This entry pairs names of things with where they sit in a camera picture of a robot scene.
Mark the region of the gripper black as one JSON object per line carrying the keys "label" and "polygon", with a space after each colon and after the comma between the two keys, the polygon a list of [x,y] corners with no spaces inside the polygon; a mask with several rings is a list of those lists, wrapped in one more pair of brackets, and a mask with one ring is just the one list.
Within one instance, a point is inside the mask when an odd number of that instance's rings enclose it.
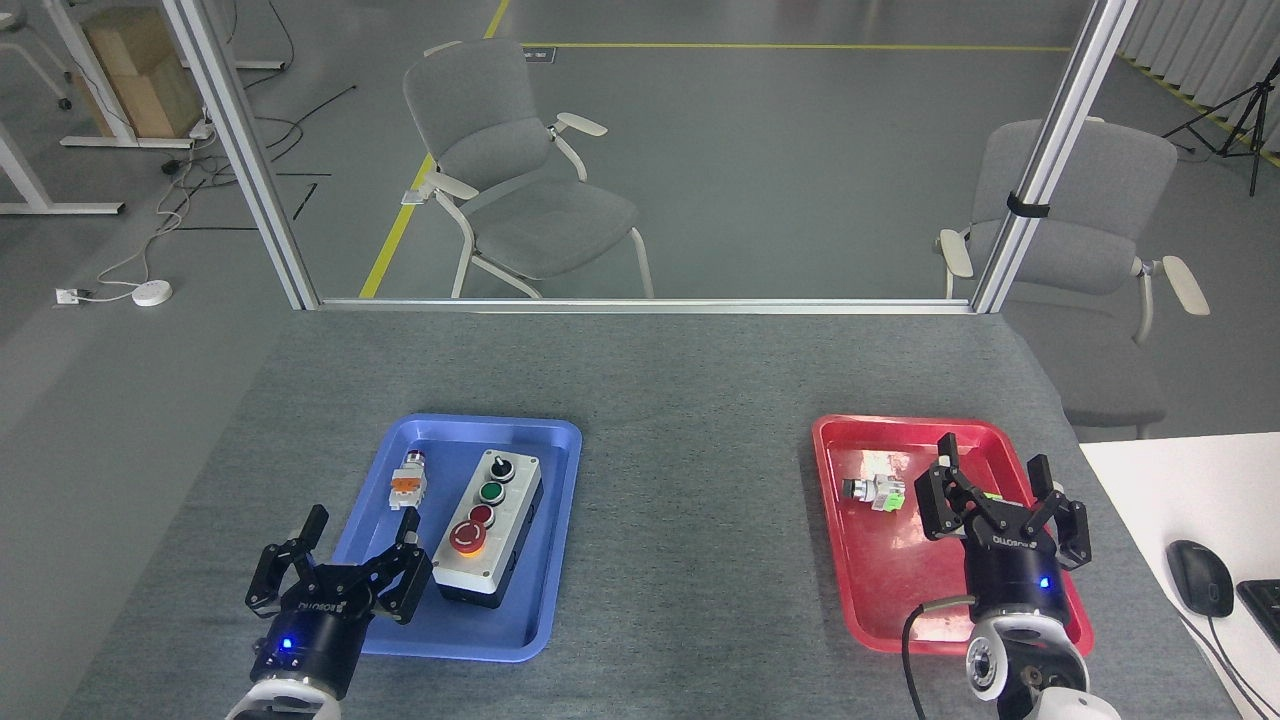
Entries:
{"label": "gripper black", "polygon": [[[262,548],[246,606],[271,618],[255,646],[253,682],[278,678],[307,682],[335,698],[346,697],[374,615],[408,624],[433,574],[433,560],[419,543],[420,512],[403,510],[394,542],[356,566],[317,566],[312,551],[321,539],[328,510],[315,503],[300,533]],[[300,579],[280,596],[285,573]],[[310,592],[310,583],[316,585]]]}
{"label": "gripper black", "polygon": [[916,505],[928,539],[963,539],[966,589],[975,598],[969,615],[1066,618],[1060,568],[1074,571],[1091,561],[1085,505],[1068,498],[1053,483],[1050,460],[1039,454],[1027,462],[1036,502],[1015,528],[1012,505],[961,471],[957,437],[943,434],[937,450],[934,465],[915,479]]}

